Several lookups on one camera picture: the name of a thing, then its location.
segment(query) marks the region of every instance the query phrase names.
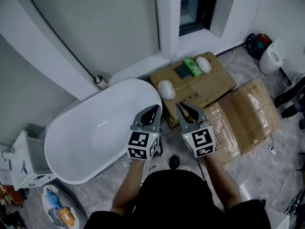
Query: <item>white wall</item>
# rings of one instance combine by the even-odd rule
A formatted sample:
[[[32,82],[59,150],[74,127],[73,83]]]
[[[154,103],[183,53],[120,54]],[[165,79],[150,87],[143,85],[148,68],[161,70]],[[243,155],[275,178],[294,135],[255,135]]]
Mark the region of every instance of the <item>white wall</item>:
[[[80,100],[100,89],[31,0],[0,0],[0,34],[36,69]]]
[[[283,37],[289,58],[282,68],[291,80],[305,72],[305,0],[262,0],[253,32]]]
[[[169,61],[178,53],[180,1],[156,0],[161,54]]]
[[[33,0],[77,59],[106,78],[158,52],[154,0]]]
[[[210,31],[218,38],[223,36],[234,0],[217,0]]]
[[[1,35],[0,59],[0,143],[12,145],[22,129],[38,134],[75,98],[35,69]]]

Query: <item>white cabinet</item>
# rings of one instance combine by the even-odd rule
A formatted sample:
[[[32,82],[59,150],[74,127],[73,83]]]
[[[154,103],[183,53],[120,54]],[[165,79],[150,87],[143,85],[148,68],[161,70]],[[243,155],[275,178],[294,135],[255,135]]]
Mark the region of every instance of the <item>white cabinet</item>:
[[[43,141],[21,131],[10,154],[10,177],[15,190],[40,187],[55,179],[44,156]]]

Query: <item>person's arm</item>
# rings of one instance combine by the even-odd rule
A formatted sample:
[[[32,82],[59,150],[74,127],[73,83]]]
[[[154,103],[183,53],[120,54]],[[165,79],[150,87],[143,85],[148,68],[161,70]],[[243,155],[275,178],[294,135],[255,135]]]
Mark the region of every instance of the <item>person's arm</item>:
[[[223,168],[214,154],[203,157],[212,185],[224,209],[228,211],[234,205],[243,202],[238,186],[228,172]]]
[[[132,213],[134,201],[137,198],[144,167],[144,160],[134,159],[129,171],[114,196],[111,212],[115,212],[125,217]]]

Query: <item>flattened cardboard box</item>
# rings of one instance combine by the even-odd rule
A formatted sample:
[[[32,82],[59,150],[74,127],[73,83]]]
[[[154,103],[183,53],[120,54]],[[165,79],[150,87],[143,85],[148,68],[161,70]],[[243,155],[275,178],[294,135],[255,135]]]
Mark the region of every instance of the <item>flattened cardboard box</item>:
[[[240,156],[240,149],[231,125],[219,103],[214,103],[203,109],[206,118],[214,129],[216,151],[215,155],[224,164]]]
[[[209,74],[201,74],[197,77],[190,76],[181,79],[175,69],[183,65],[184,62],[179,62],[151,75],[151,82],[157,90],[157,85],[162,80],[170,80],[175,89],[176,97],[173,100],[163,99],[165,105],[165,108],[163,109],[164,118],[171,129],[179,125],[175,108],[176,104],[188,102],[200,108],[204,108],[236,87],[235,81],[221,65],[215,55],[211,52],[207,52],[192,57],[191,59],[195,61],[199,56],[204,57],[209,61],[212,67]],[[187,112],[184,112],[184,114],[186,117],[189,116]]]
[[[242,154],[265,140],[280,120],[262,82],[250,80],[218,101]]]

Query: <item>green spray bottle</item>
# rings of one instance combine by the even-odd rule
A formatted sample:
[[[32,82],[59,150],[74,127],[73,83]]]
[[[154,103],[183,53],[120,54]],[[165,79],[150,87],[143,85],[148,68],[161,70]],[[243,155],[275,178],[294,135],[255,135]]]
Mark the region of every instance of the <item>green spray bottle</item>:
[[[189,68],[189,70],[192,72],[193,76],[198,76],[201,75],[201,70],[199,67],[196,65],[196,63],[193,60],[190,60],[189,57],[184,58],[184,63],[186,66]]]

